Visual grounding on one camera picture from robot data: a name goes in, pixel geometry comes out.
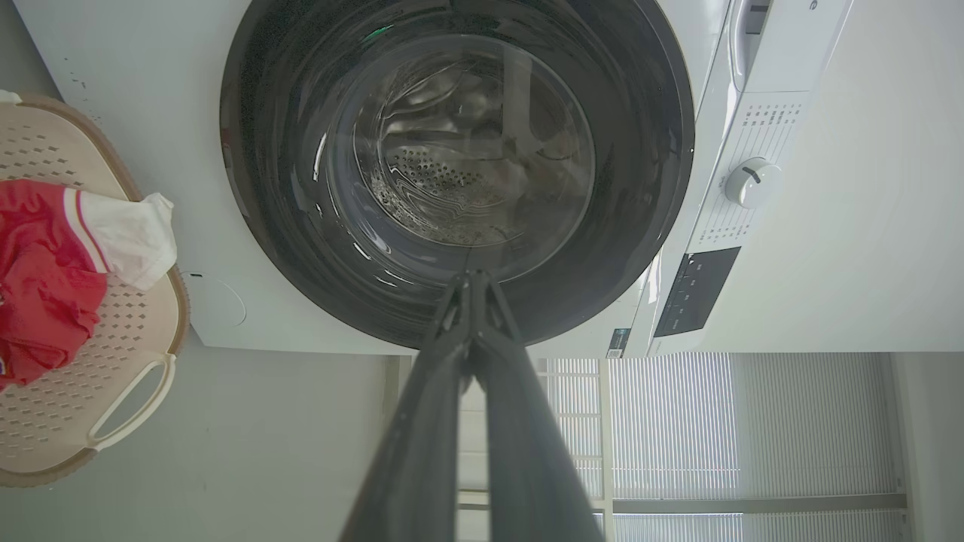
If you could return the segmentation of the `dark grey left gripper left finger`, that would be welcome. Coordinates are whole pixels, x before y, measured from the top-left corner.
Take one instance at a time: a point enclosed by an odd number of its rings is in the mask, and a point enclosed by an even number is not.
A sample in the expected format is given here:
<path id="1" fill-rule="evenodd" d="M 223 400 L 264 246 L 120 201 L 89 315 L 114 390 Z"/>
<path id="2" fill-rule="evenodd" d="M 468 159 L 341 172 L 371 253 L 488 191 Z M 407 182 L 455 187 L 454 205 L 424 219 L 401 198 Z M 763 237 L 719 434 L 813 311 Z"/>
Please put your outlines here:
<path id="1" fill-rule="evenodd" d="M 441 298 L 342 541 L 452 541 L 462 366 L 468 353 L 468 273 Z"/>

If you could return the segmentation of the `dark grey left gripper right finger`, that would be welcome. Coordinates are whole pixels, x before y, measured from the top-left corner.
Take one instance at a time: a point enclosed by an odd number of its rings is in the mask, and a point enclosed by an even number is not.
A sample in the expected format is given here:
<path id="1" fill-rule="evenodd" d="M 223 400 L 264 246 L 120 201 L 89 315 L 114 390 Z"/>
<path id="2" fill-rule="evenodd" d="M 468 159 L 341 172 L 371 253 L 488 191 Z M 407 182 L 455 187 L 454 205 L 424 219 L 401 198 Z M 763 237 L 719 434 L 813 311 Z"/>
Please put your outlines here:
<path id="1" fill-rule="evenodd" d="M 486 397 L 493 541 L 602 541 L 502 289 L 473 274 L 473 376 Z"/>

